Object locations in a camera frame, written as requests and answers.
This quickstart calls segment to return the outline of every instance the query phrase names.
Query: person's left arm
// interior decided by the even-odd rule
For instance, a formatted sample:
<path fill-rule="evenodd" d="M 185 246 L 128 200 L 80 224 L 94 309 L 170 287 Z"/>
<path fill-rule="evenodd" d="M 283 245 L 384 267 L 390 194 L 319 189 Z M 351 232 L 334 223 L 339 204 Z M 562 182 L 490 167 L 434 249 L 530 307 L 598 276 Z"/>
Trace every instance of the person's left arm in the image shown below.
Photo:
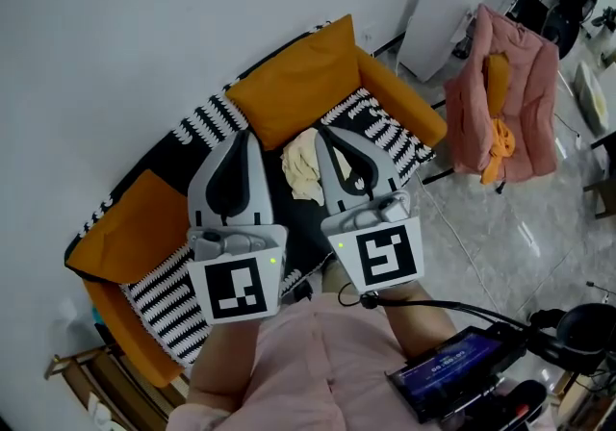
<path fill-rule="evenodd" d="M 187 403 L 235 412 L 254 365 L 260 320 L 215 325 L 194 362 Z"/>

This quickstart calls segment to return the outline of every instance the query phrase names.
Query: shirt sleeve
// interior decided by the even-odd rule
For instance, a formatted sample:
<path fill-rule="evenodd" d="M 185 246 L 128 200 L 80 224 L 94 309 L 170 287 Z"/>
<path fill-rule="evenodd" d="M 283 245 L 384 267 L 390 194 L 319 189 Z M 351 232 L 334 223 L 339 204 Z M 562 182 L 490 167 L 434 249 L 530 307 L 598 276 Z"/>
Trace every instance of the shirt sleeve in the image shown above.
<path fill-rule="evenodd" d="M 212 431 L 231 414 L 201 404 L 184 404 L 169 416 L 167 431 Z"/>

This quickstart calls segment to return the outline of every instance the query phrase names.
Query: baseboard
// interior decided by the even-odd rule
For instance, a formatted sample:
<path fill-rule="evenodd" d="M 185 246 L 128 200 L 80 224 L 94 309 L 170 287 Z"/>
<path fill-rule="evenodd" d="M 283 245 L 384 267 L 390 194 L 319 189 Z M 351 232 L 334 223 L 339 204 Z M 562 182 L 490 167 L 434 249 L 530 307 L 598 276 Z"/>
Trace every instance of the baseboard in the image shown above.
<path fill-rule="evenodd" d="M 374 53 L 372 53 L 372 55 L 376 58 L 378 57 L 381 53 L 383 53 L 384 51 L 387 51 L 388 49 L 390 49 L 392 46 L 394 46 L 396 43 L 401 42 L 404 39 L 404 35 L 406 34 L 406 31 L 404 31 L 402 34 L 396 36 L 395 38 L 393 38 L 391 41 L 386 42 L 385 44 L 383 44 L 380 48 L 374 50 Z"/>

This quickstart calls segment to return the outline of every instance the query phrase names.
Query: beige cloth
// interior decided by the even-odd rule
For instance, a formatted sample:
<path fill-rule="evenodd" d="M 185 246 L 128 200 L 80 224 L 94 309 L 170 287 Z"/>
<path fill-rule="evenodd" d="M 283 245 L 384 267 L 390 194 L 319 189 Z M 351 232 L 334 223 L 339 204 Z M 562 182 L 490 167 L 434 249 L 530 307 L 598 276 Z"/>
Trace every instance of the beige cloth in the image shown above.
<path fill-rule="evenodd" d="M 282 171 L 285 173 L 287 183 L 293 189 L 295 200 L 315 200 L 319 205 L 325 203 L 323 190 L 319 184 L 321 174 L 315 149 L 315 136 L 317 130 L 309 128 L 299 134 L 289 143 L 282 152 Z M 334 149 L 340 170 L 348 178 L 351 172 L 345 156 Z"/>

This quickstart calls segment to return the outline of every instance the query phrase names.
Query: sofa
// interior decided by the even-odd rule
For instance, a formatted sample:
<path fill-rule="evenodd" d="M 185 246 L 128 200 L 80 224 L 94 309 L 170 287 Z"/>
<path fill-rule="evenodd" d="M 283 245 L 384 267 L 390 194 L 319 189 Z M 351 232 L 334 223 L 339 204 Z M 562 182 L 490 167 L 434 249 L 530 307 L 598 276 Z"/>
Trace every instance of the sofa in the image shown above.
<path fill-rule="evenodd" d="M 259 91 L 259 97 L 251 100 Z M 277 104 L 284 111 L 271 104 L 271 99 L 280 99 L 282 93 L 286 96 Z M 165 307 L 167 315 L 154 313 L 154 318 L 145 319 L 142 314 L 156 305 L 167 286 L 184 275 L 179 266 L 192 257 L 186 246 L 186 195 L 191 178 L 207 154 L 233 132 L 250 125 L 267 151 L 266 168 L 271 166 L 272 175 L 281 173 L 280 149 L 286 142 L 315 121 L 335 123 L 335 117 L 345 108 L 359 103 L 367 108 L 366 118 L 380 118 L 366 120 L 371 128 L 383 126 L 382 121 L 387 122 L 384 115 L 388 114 L 397 126 L 391 134 L 401 129 L 404 135 L 415 136 L 416 144 L 401 152 L 407 156 L 406 161 L 411 151 L 418 152 L 421 146 L 425 146 L 425 151 L 420 155 L 429 159 L 429 147 L 447 132 L 445 121 L 415 91 L 355 46 L 352 19 L 347 15 L 291 40 L 241 74 L 238 82 L 205 100 L 143 156 L 71 242 L 65 252 L 65 265 L 83 278 L 93 305 L 115 340 L 153 385 L 167 385 L 187 366 L 186 360 L 179 359 L 177 351 L 171 351 L 163 341 L 166 335 L 178 330 L 193 334 L 195 339 L 182 340 L 182 344 L 194 354 L 209 333 L 209 328 L 199 321 L 198 308 L 181 304 L 173 307 L 181 296 L 188 299 L 191 295 L 188 276 L 182 277 L 184 283 L 173 285 L 174 291 L 169 295 L 172 299 Z M 358 108 L 352 116 L 361 110 Z M 360 119 L 350 117 L 346 122 Z M 381 135 L 381 143 L 392 138 L 384 131 Z M 400 170 L 405 166 L 406 162 L 399 165 Z M 295 224 L 284 217 L 290 209 L 288 204 L 302 211 L 302 221 L 301 208 L 307 210 L 316 204 L 294 203 L 285 186 L 280 181 L 269 183 L 276 221 L 293 229 Z M 279 207 L 277 200 L 282 200 Z M 315 215 L 313 223 L 318 226 L 320 220 Z M 298 241 L 305 255 L 296 257 L 309 256 L 317 249 L 307 245 L 307 241 L 311 241 L 310 234 Z M 309 271 L 312 270 L 308 266 L 302 266 L 286 272 L 283 291 L 289 292 Z M 151 290 L 156 283 L 158 290 Z M 169 322 L 171 315 L 185 322 L 181 329 Z"/>

